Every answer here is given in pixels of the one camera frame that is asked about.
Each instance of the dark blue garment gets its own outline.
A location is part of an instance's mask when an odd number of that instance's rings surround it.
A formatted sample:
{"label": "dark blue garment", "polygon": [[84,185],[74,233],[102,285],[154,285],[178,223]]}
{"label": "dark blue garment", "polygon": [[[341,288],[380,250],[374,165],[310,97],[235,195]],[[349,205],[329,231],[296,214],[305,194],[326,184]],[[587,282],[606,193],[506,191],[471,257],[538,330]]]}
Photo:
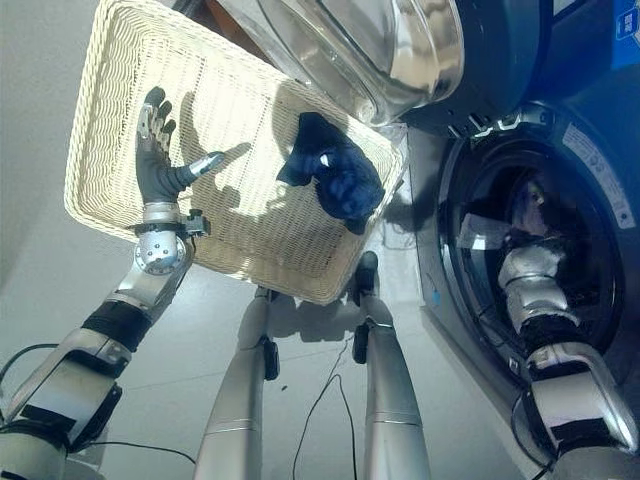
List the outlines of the dark blue garment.
{"label": "dark blue garment", "polygon": [[345,220],[349,231],[362,235],[367,219],[384,197],[378,172],[349,137],[320,114],[307,112],[300,115],[293,152],[278,180],[296,187],[307,185],[313,176],[325,212]]}

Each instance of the floor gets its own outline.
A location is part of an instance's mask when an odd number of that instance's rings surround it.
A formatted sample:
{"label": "floor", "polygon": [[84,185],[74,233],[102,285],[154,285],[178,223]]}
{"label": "floor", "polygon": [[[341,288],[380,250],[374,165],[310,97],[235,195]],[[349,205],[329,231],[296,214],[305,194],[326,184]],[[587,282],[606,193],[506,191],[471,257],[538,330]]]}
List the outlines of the floor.
{"label": "floor", "polygon": [[[131,262],[131,244],[77,224],[62,202],[68,138],[96,4],[0,3],[0,364],[26,345],[60,341],[99,305]],[[380,257],[381,296],[396,319],[419,399],[433,478],[520,479],[467,381],[423,326],[429,319],[420,309],[412,242],[411,234],[381,223],[370,248]],[[196,455],[254,288],[199,266],[191,269],[120,379],[125,394],[109,424],[109,440]],[[357,324],[358,311],[342,302],[321,309],[287,297],[273,307],[282,363],[280,377],[264,388],[263,478],[280,480],[291,475],[305,416]],[[31,353],[10,371],[1,407],[43,357]],[[354,412],[362,474],[366,368],[345,355],[339,371]],[[122,480],[190,478],[193,472],[178,456],[122,446],[89,451],[81,460],[99,464],[104,478]],[[297,472],[305,480],[349,478],[350,469],[348,421],[332,388],[311,421]],[[90,478],[87,467],[70,462],[67,479],[72,478]]]}

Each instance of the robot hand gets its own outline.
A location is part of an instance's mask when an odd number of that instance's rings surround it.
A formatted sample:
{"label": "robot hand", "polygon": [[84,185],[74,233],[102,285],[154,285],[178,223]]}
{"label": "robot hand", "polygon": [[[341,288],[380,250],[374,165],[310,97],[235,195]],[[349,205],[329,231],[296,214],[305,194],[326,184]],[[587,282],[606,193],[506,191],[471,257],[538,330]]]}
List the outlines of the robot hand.
{"label": "robot hand", "polygon": [[212,152],[188,166],[171,166],[169,147],[176,122],[165,123],[172,107],[164,98],[164,90],[154,87],[147,94],[138,117],[136,176],[145,204],[176,203],[179,192],[224,160],[222,152]]}

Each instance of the wire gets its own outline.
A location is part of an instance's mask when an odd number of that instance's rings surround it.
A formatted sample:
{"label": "wire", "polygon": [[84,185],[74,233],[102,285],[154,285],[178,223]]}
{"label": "wire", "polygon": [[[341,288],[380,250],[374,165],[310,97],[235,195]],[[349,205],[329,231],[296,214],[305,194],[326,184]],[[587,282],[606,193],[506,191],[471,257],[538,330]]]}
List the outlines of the wire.
{"label": "wire", "polygon": [[545,474],[546,474],[547,472],[550,472],[550,471],[551,471],[551,468],[552,468],[552,467],[553,467],[553,462],[549,462],[549,463],[547,463],[547,464],[542,468],[542,470],[540,470],[540,471],[538,472],[538,474],[537,474],[535,477],[533,477],[531,480],[540,480],[542,477],[544,477],[544,476],[545,476]]}
{"label": "wire", "polygon": [[[23,356],[25,353],[29,353],[32,350],[38,350],[42,348],[56,348],[58,346],[57,343],[36,343],[35,345],[29,345],[28,347],[23,348],[18,353],[13,355],[7,363],[4,364],[2,369],[0,370],[0,387],[2,387],[2,381],[4,377],[7,375],[7,372],[11,368],[11,366],[16,363],[16,361]],[[4,423],[4,415],[2,410],[0,410],[0,423]]]}
{"label": "wire", "polygon": [[339,373],[336,373],[334,375],[336,368],[338,368],[338,363],[340,363],[340,359],[342,358],[342,354],[344,354],[344,352],[347,350],[347,347],[349,346],[349,341],[352,338],[353,338],[353,335],[351,335],[349,338],[347,338],[344,341],[344,346],[342,347],[342,350],[340,350],[340,353],[338,353],[338,357],[336,358],[336,361],[333,364],[331,371],[329,372],[329,377],[327,378],[327,381],[325,382],[324,387],[320,392],[320,395],[318,395],[318,398],[316,398],[316,401],[313,402],[313,405],[311,406],[311,409],[307,414],[307,418],[304,422],[304,428],[302,429],[302,435],[300,435],[300,441],[298,442],[296,456],[293,459],[293,467],[291,469],[291,476],[293,480],[296,480],[296,465],[298,463],[298,457],[300,456],[300,450],[302,450],[302,442],[304,441],[304,437],[307,433],[307,429],[309,428],[309,421],[311,420],[311,415],[313,414],[314,410],[320,403],[320,400],[322,400],[322,397],[324,396],[329,386],[333,383],[333,381],[336,378],[338,379],[338,386],[340,387],[340,394],[342,395],[342,401],[344,402],[344,406],[347,409],[347,415],[349,416],[349,424],[351,426],[351,460],[353,463],[353,478],[354,480],[358,480],[358,472],[357,472],[357,466],[356,466],[356,433],[355,433],[355,428],[353,426],[353,416],[351,415],[351,409],[349,408],[349,402],[347,401],[347,396],[345,395],[344,389],[342,388],[342,376]]}
{"label": "wire", "polygon": [[539,466],[540,468],[547,468],[547,464],[541,462],[540,460],[538,460],[537,458],[535,458],[531,452],[524,446],[524,444],[522,443],[522,440],[520,440],[520,437],[518,436],[518,432],[516,431],[516,409],[518,408],[518,405],[520,405],[522,403],[522,395],[518,396],[518,398],[516,399],[515,402],[513,402],[513,406],[511,407],[511,433],[513,434],[513,438],[516,440],[516,443],[518,444],[518,446],[520,447],[520,450],[522,450],[522,452],[527,456],[527,458],[529,460],[531,460],[533,463],[535,463],[537,466]]}
{"label": "wire", "polygon": [[136,447],[136,448],[146,448],[148,450],[157,450],[159,452],[169,452],[169,453],[175,453],[176,455],[180,455],[181,457],[186,458],[187,460],[189,460],[191,463],[193,463],[194,465],[196,464],[196,461],[193,459],[192,456],[181,452],[180,450],[174,450],[172,448],[163,448],[163,447],[155,447],[153,445],[143,445],[140,443],[131,443],[131,442],[91,442],[89,443],[86,447],[84,447],[82,450],[85,450],[89,447],[95,447],[98,445],[122,445],[125,447]]}

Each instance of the woven basket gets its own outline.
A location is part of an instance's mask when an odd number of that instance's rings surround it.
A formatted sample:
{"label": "woven basket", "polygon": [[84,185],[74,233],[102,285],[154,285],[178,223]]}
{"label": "woven basket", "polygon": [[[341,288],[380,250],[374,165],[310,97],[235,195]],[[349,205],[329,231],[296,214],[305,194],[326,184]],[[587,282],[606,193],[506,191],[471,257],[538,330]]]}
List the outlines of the woven basket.
{"label": "woven basket", "polygon": [[[71,216],[136,241],[126,229],[142,218],[136,121],[156,85],[178,124],[174,165],[232,151],[179,198],[183,212],[199,208],[211,221],[196,263],[319,304],[337,298],[402,176],[402,156],[321,94],[155,1],[103,0],[96,12],[67,164]],[[276,181],[306,111],[343,129],[378,170],[386,196],[363,236],[322,210],[313,182]]]}

